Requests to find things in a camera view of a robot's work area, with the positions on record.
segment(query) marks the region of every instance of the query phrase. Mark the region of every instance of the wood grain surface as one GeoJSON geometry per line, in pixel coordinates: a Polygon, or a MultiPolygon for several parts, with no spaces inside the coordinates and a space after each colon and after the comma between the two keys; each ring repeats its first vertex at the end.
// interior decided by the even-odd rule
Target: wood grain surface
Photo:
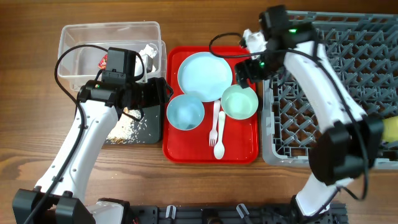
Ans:
{"type": "MultiPolygon", "coordinates": [[[[57,154],[72,124],[74,105],[53,79],[63,26],[92,22],[157,21],[169,52],[207,45],[221,32],[257,29],[269,6],[290,10],[397,13],[397,1],[155,1],[0,5],[0,223],[15,223],[12,199],[32,189],[57,154]]],[[[226,40],[236,44],[236,40],[226,40]]],[[[106,146],[91,173],[86,204],[101,197],[133,205],[236,205],[288,202],[310,171],[269,166],[261,155],[246,166],[169,162],[161,143],[106,146]]],[[[398,223],[398,175],[372,171],[369,195],[356,202],[342,193],[351,223],[398,223]]],[[[350,186],[360,193],[362,181],[350,186]]]]}

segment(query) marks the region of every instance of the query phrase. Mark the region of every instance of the dish rack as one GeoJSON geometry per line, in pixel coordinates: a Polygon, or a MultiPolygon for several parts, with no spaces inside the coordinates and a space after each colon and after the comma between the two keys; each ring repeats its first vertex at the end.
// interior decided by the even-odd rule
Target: dish rack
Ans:
{"type": "MultiPolygon", "coordinates": [[[[398,15],[302,11],[288,15],[295,24],[312,22],[317,28],[332,67],[367,114],[398,116],[398,15]]],[[[287,77],[280,87],[283,81],[278,78],[263,83],[262,156],[270,165],[309,166],[308,150],[321,133],[301,87],[290,74],[287,77]]],[[[398,142],[386,142],[381,149],[396,155],[398,142]]],[[[398,169],[398,160],[380,158],[375,166],[398,169]]]]}

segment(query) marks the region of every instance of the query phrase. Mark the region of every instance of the plastic storage bin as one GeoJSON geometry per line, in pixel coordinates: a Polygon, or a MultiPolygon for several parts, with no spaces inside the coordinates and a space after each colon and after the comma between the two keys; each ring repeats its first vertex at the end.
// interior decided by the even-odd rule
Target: plastic storage bin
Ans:
{"type": "MultiPolygon", "coordinates": [[[[157,22],[111,22],[98,24],[68,25],[62,29],[58,57],[65,51],[80,44],[93,44],[108,49],[118,47],[139,52],[148,44],[158,51],[154,58],[155,70],[146,78],[165,76],[166,50],[157,22]]],[[[70,87],[78,91],[88,80],[94,79],[106,52],[85,47],[70,52],[62,60],[58,75],[70,82],[70,87]]]]}
{"type": "MultiPolygon", "coordinates": [[[[313,22],[326,41],[332,67],[368,114],[398,116],[398,15],[289,11],[291,21],[313,22]]],[[[262,156],[271,165],[308,166],[308,150],[321,135],[317,118],[292,77],[263,83],[262,156]],[[272,82],[274,90],[269,87],[272,82]]],[[[381,146],[394,154],[398,142],[381,146]]],[[[377,169],[398,169],[398,161],[376,159],[377,169]]]]}

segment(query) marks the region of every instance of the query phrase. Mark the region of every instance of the white fork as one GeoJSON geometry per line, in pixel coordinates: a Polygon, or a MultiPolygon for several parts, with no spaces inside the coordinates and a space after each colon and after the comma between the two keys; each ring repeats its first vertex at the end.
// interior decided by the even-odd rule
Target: white fork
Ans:
{"type": "Polygon", "coordinates": [[[218,113],[220,112],[220,106],[221,102],[220,100],[214,101],[214,107],[213,107],[213,128],[210,131],[209,135],[209,146],[213,147],[216,142],[217,142],[217,119],[218,119],[218,113]]]}

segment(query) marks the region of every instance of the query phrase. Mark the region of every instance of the white spoon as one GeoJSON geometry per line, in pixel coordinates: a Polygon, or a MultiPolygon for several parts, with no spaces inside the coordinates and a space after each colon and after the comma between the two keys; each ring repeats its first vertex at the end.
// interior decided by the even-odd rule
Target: white spoon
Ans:
{"type": "Polygon", "coordinates": [[[216,157],[216,159],[222,159],[225,152],[225,148],[223,145],[224,124],[225,124],[225,112],[220,111],[218,113],[218,142],[214,147],[214,156],[216,157]]]}

